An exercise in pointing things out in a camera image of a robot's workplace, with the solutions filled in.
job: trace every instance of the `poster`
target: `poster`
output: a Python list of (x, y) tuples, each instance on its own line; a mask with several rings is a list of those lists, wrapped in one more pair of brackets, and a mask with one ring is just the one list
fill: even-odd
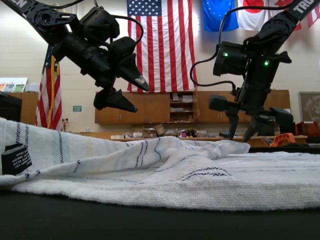
[(27, 84), (26, 77), (0, 77), (0, 91), (5, 93), (23, 93)]

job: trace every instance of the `shelf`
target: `shelf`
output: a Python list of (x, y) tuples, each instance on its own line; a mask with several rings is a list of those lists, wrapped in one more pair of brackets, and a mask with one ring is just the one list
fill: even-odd
[(184, 102), (184, 101), (171, 101), (170, 104), (193, 104), (192, 101)]
[(193, 113), (194, 111), (170, 111), (170, 113), (175, 114), (175, 113)]

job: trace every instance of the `white towel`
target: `white towel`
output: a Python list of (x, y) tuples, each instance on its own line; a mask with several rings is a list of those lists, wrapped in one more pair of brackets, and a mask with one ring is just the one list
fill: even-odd
[(27, 145), (32, 165), (0, 175), (0, 187), (12, 191), (186, 209), (320, 206), (318, 155), (248, 154), (248, 144), (228, 140), (117, 142), (0, 118), (0, 153), (15, 143)]

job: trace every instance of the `black cable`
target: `black cable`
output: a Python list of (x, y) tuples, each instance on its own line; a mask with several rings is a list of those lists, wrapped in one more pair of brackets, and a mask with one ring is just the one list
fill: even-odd
[(295, 1), (292, 1), (292, 3), (285, 5), (285, 6), (239, 6), (236, 7), (234, 9), (231, 9), (230, 11), (227, 12), (227, 14), (224, 16), (224, 18), (222, 19), (221, 23), (220, 23), (220, 28), (219, 28), (219, 40), (218, 40), (218, 45), (220, 45), (221, 43), (221, 34), (222, 34), (222, 30), (225, 24), (225, 21), (227, 19), (227, 17), (232, 14), (233, 12), (239, 11), (239, 10), (244, 10), (244, 9), (257, 9), (257, 10), (284, 10), (287, 9), (289, 7), (291, 7)]
[(93, 0), (93, 1), (94, 1), (94, 5), (95, 5), (97, 8), (99, 8), (99, 5), (98, 5), (97, 0)]
[(73, 5), (79, 4), (79, 3), (83, 2), (83, 1), (85, 1), (85, 0), (77, 0), (77, 1), (70, 2), (70, 3), (65, 4), (65, 5), (62, 5), (62, 6), (53, 6), (53, 5), (48, 5), (48, 6), (53, 8), (53, 9), (66, 9), (66, 8), (72, 7)]
[(116, 19), (125, 19), (128, 21), (135, 22), (141, 29), (141, 35), (138, 38), (138, 40), (136, 41), (136, 44), (138, 44), (141, 41), (142, 37), (144, 36), (144, 27), (141, 25), (141, 23), (139, 21), (137, 21), (136, 19), (129, 17), (129, 16), (119, 16), (119, 15), (112, 15), (112, 16)]
[[(285, 5), (285, 6), (281, 6), (281, 7), (274, 7), (274, 6), (240, 6), (240, 7), (236, 7), (234, 9), (231, 9), (230, 11), (227, 12), (227, 14), (224, 16), (224, 18), (222, 19), (221, 21), (221, 24), (220, 24), (220, 28), (219, 28), (219, 38), (218, 38), (218, 45), (221, 44), (221, 34), (222, 34), (222, 30), (223, 30), (223, 27), (224, 27), (224, 24), (225, 24), (225, 21), (227, 19), (227, 17), (233, 13), (233, 12), (236, 12), (236, 11), (239, 11), (239, 10), (245, 10), (245, 9), (257, 9), (257, 10), (284, 10), (284, 9), (287, 9), (289, 7), (291, 7), (295, 1), (297, 0), (293, 0), (292, 3), (288, 4), (288, 5)], [(195, 62), (191, 69), (190, 69), (190, 79), (191, 81), (199, 86), (199, 87), (211, 87), (211, 86), (215, 86), (215, 85), (220, 85), (220, 84), (231, 84), (232, 85), (232, 91), (235, 91), (236, 90), (236, 85), (233, 81), (218, 81), (218, 82), (214, 82), (214, 83), (209, 83), (209, 84), (200, 84), (198, 82), (196, 82), (194, 80), (194, 77), (193, 77), (193, 70), (194, 68), (196, 67), (196, 65), (198, 64), (202, 64), (202, 63), (206, 63), (206, 62), (209, 62), (211, 60), (213, 60), (218, 54), (218, 48), (216, 49), (215, 53), (213, 54), (212, 57), (206, 59), (206, 60), (202, 60), (202, 61), (197, 61)]]
[(220, 85), (220, 84), (231, 84), (232, 85), (232, 91), (235, 91), (236, 90), (236, 85), (233, 81), (218, 81), (218, 82), (214, 82), (214, 83), (209, 83), (209, 84), (200, 84), (198, 82), (196, 82), (194, 80), (194, 77), (193, 77), (193, 70), (194, 68), (196, 67), (196, 65), (198, 64), (202, 64), (202, 63), (206, 63), (206, 62), (210, 62), (211, 60), (213, 60), (215, 57), (217, 56), (217, 51), (213, 54), (212, 57), (208, 58), (208, 59), (205, 59), (205, 60), (202, 60), (202, 61), (197, 61), (196, 63), (194, 63), (191, 67), (191, 70), (190, 70), (190, 79), (191, 81), (199, 86), (199, 87), (211, 87), (211, 86), (215, 86), (215, 85)]

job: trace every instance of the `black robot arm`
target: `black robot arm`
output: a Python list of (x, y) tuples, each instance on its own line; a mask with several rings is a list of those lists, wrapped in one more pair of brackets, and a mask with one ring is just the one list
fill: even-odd
[(63, 13), (35, 0), (0, 0), (10, 9), (25, 18), (40, 36), (53, 45), (52, 54), (57, 61), (64, 57), (81, 68), (83, 75), (95, 79), (95, 85), (103, 89), (96, 94), (94, 106), (136, 112), (121, 90), (116, 91), (116, 78), (123, 78), (138, 88), (149, 91), (149, 86), (139, 72), (134, 53), (136, 42), (119, 36), (117, 20), (100, 7), (94, 7), (81, 20), (75, 14)]
[(252, 116), (252, 121), (244, 135), (248, 141), (270, 120), (286, 126), (293, 123), (293, 116), (287, 111), (271, 107), (264, 109), (267, 95), (271, 91), (279, 63), (291, 63), (288, 53), (276, 53), (288, 39), (299, 22), (305, 18), (320, 0), (296, 0), (285, 11), (267, 21), (261, 31), (253, 37), (235, 44), (223, 41), (217, 45), (216, 61), (213, 74), (241, 75), (243, 84), (232, 94), (235, 102), (225, 97), (213, 95), (209, 100), (209, 108), (224, 111), (229, 118), (230, 139), (234, 137), (238, 125), (239, 111)]

